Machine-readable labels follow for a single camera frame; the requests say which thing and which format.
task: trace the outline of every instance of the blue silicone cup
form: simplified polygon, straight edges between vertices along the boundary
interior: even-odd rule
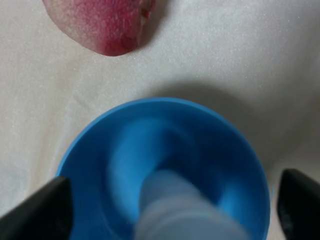
[[[246,139],[223,117],[176,98],[120,105],[89,124],[57,176],[71,181],[71,240],[132,240],[144,179],[171,169],[191,181],[253,240],[267,238],[270,196]]]

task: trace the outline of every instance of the black object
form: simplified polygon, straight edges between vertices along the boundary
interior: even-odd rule
[[[320,185],[308,176],[283,172],[277,212],[287,240],[320,240]]]
[[[67,240],[72,226],[70,183],[57,177],[0,219],[0,240]]]

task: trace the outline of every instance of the white sheet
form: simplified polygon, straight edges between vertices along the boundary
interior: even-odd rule
[[[0,215],[54,176],[90,121],[150,96],[224,115],[275,193],[283,168],[320,181],[319,53],[319,0],[158,0],[143,47],[120,57],[69,39],[40,0],[0,1]],[[283,239],[275,200],[269,240]]]

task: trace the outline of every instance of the white fabric surface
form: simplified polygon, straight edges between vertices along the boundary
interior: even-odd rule
[[[224,115],[275,193],[283,168],[320,181],[319,53],[319,0],[158,0],[143,46],[120,57],[69,39],[40,0],[0,1],[0,215],[54,176],[94,118],[150,96]],[[269,240],[283,239],[275,197]]]

